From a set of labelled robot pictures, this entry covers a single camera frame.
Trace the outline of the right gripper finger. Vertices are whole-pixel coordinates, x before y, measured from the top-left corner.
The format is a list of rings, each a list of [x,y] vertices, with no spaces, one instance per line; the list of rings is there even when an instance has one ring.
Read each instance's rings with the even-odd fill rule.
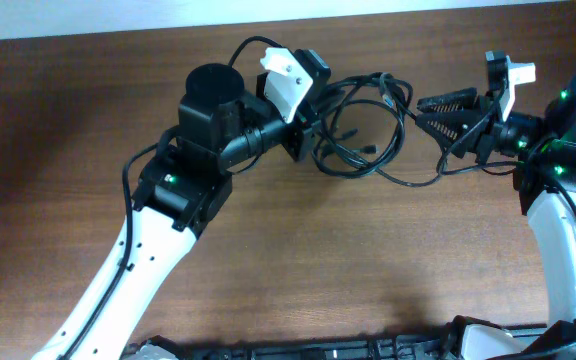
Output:
[[[430,112],[419,114],[415,124],[430,135],[445,152],[481,119],[482,114],[475,110]]]
[[[417,109],[422,113],[453,112],[471,109],[477,100],[477,89],[474,87],[421,98],[417,102]]]

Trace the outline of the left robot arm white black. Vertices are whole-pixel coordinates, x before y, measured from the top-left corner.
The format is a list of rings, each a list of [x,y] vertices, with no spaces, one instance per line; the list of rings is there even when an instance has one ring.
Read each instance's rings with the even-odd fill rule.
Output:
[[[126,189],[125,222],[111,252],[38,359],[117,359],[158,289],[232,192],[231,167],[282,145],[304,158],[317,124],[312,103],[325,65],[265,66],[257,92],[225,64],[186,79],[179,122],[149,146],[153,158]]]

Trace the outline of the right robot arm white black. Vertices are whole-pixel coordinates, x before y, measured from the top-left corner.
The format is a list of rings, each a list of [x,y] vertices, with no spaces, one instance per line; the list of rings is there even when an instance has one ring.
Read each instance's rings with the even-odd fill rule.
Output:
[[[458,359],[576,358],[576,76],[541,117],[512,109],[516,86],[533,79],[494,75],[485,95],[467,88],[417,103],[417,126],[443,149],[475,154],[478,170],[492,167],[493,152],[506,157],[546,279],[541,335],[524,343],[499,325],[463,318],[443,342]]]

